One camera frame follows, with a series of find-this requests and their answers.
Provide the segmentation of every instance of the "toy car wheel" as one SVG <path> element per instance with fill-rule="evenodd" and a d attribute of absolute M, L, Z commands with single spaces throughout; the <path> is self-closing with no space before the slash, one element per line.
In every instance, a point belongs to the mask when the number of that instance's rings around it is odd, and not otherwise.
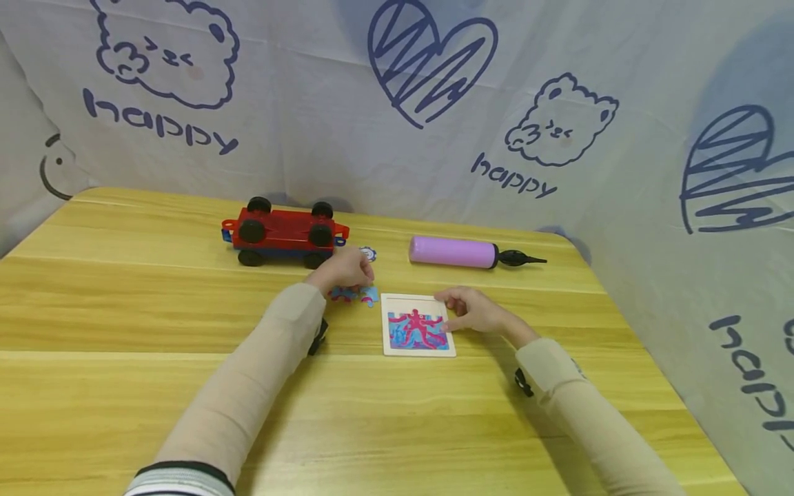
<path fill-rule="evenodd" d="M 270 204 L 270 200 L 267 198 L 255 196 L 249 200 L 248 211 L 270 213 L 272 207 L 273 205 Z"/>
<path fill-rule="evenodd" d="M 315 217 L 333 219 L 333 207 L 328 202 L 317 202 L 311 207 L 311 214 Z"/>
<path fill-rule="evenodd" d="M 257 219 L 245 219 L 238 232 L 246 243 L 259 243 L 264 239 L 264 226 Z"/>
<path fill-rule="evenodd" d="M 264 263 L 264 257 L 251 250 L 242 250 L 237 254 L 237 260 L 246 267 L 259 267 Z"/>
<path fill-rule="evenodd" d="M 315 224 L 309 229 L 309 242 L 314 246 L 326 247 L 333 244 L 333 232 L 325 224 Z"/>
<path fill-rule="evenodd" d="M 303 257 L 303 266 L 307 269 L 314 270 L 317 267 L 320 267 L 323 262 L 326 261 L 326 258 L 319 253 L 310 253 Z"/>

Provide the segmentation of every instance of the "red toy car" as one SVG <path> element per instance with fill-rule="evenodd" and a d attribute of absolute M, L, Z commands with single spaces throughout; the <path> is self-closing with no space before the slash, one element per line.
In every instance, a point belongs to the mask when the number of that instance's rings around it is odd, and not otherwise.
<path fill-rule="evenodd" d="M 256 267 L 267 258 L 302 258 L 306 268 L 316 269 L 344 246 L 350 228 L 333 221 L 333 208 L 317 202 L 309 212 L 272 210 L 269 200 L 251 198 L 240 217 L 223 221 L 223 239 L 240 250 L 237 259 Z"/>

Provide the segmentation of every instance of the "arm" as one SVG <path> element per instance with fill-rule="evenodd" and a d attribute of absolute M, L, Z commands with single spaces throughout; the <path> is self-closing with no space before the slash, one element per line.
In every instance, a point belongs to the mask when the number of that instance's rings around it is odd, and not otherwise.
<path fill-rule="evenodd" d="M 459 316 L 446 323 L 448 330 L 498 333 L 518 350 L 516 358 L 538 404 L 585 452 L 607 493 L 684 494 L 656 452 L 556 341 L 541 338 L 521 318 L 472 288 L 450 288 L 436 299 Z"/>
<path fill-rule="evenodd" d="M 538 338 L 529 326 L 511 333 L 523 334 L 515 355 L 539 406 L 584 451 L 607 493 L 684 494 L 656 452 L 556 341 Z"/>
<path fill-rule="evenodd" d="M 357 248 L 340 251 L 305 282 L 271 302 L 251 334 L 210 377 L 171 431 L 154 464 L 128 496 L 230 496 L 276 395 L 300 365 L 318 331 L 324 294 L 336 285 L 366 284 L 372 269 Z"/>

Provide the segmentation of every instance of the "heart drawing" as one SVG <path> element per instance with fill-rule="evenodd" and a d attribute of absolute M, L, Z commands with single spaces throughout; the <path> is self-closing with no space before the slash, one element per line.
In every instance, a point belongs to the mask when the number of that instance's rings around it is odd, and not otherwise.
<path fill-rule="evenodd" d="M 698 136 L 681 181 L 689 234 L 724 233 L 794 217 L 794 152 L 769 156 L 772 114 L 758 105 L 728 110 Z"/>
<path fill-rule="evenodd" d="M 367 50 L 391 106 L 424 129 L 474 87 L 498 39 L 496 26 L 484 17 L 455 25 L 442 39 L 419 0 L 389 0 L 372 17 Z"/>

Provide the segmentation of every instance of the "wooden table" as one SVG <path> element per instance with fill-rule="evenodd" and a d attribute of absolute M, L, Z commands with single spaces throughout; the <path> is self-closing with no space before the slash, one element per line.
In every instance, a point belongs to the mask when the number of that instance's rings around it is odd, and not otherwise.
<path fill-rule="evenodd" d="M 242 267 L 239 202 L 101 188 L 0 261 L 0 494 L 120 494 L 199 387 L 306 270 Z M 481 288 L 558 340 L 689 494 L 744 494 L 574 247 L 553 234 L 338 213 L 382 293 Z M 549 260 L 413 266 L 413 234 Z M 455 359 L 385 357 L 380 306 L 330 302 L 330 334 L 279 396 L 239 494 L 601 494 L 588 461 L 513 383 L 498 338 Z"/>

